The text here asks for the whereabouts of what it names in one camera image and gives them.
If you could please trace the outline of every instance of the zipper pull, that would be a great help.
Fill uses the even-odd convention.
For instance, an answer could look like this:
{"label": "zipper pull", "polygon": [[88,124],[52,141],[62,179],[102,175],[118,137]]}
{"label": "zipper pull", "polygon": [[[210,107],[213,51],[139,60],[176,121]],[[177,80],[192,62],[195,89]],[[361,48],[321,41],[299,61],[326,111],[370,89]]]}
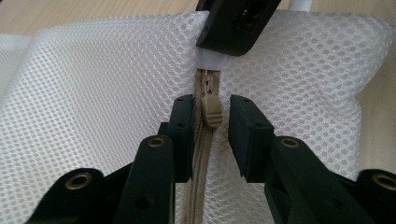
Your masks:
{"label": "zipper pull", "polygon": [[208,74],[206,70],[202,77],[202,94],[204,97],[201,99],[201,105],[204,123],[212,129],[219,127],[222,121],[220,98],[214,92],[214,77]]}

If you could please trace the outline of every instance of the white mesh fabric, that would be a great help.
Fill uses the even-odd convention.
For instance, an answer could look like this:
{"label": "white mesh fabric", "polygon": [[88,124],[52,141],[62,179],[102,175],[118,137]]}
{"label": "white mesh fabric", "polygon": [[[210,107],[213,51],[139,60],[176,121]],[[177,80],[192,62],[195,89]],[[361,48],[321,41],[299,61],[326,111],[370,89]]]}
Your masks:
{"label": "white mesh fabric", "polygon": [[30,43],[29,35],[0,35],[0,99]]}
{"label": "white mesh fabric", "polygon": [[107,175],[133,161],[193,93],[206,16],[84,21],[33,38],[0,107],[0,223],[22,223],[73,169]]}
{"label": "white mesh fabric", "polygon": [[354,96],[374,76],[394,30],[374,18],[278,11],[245,56],[228,58],[206,179],[205,223],[272,223],[262,184],[239,176],[227,140],[231,94],[255,102],[276,135],[303,139],[326,166],[354,178],[361,109]]}

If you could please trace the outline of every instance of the brass grommet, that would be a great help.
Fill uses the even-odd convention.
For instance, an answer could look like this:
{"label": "brass grommet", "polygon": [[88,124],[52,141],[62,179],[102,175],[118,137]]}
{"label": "brass grommet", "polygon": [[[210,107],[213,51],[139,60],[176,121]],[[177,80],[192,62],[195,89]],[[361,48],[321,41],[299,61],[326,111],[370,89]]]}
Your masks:
{"label": "brass grommet", "polygon": [[80,173],[73,175],[70,179],[66,181],[64,186],[67,189],[83,189],[87,187],[92,181],[92,175],[90,173]]}
{"label": "brass grommet", "polygon": [[161,138],[152,138],[148,141],[150,147],[161,147],[165,141]]}
{"label": "brass grommet", "polygon": [[292,138],[284,138],[280,140],[280,143],[285,147],[298,147],[299,144],[296,140]]}
{"label": "brass grommet", "polygon": [[383,174],[375,174],[372,179],[382,188],[396,191],[396,179]]}

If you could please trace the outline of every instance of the beige zipper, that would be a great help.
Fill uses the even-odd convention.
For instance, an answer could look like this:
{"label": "beige zipper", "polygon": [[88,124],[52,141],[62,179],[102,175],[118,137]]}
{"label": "beige zipper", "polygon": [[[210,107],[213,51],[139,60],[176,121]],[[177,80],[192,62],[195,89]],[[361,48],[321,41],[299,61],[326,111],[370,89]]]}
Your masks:
{"label": "beige zipper", "polygon": [[213,131],[221,124],[219,72],[198,69],[195,77],[195,149],[193,179],[188,183],[184,201],[183,223],[202,223],[207,164]]}

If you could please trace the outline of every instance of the wooden table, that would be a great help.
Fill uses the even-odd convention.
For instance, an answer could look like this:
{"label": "wooden table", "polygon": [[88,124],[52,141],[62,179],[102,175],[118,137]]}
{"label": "wooden table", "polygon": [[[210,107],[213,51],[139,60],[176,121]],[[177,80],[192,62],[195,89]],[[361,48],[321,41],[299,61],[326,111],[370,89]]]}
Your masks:
{"label": "wooden table", "polygon": [[[39,29],[92,18],[194,11],[198,0],[3,0],[0,33]],[[283,0],[279,8],[288,8]],[[311,11],[375,15],[396,25],[394,0],[313,0]],[[396,173],[396,44],[372,82],[358,96],[362,107],[361,169]]]}

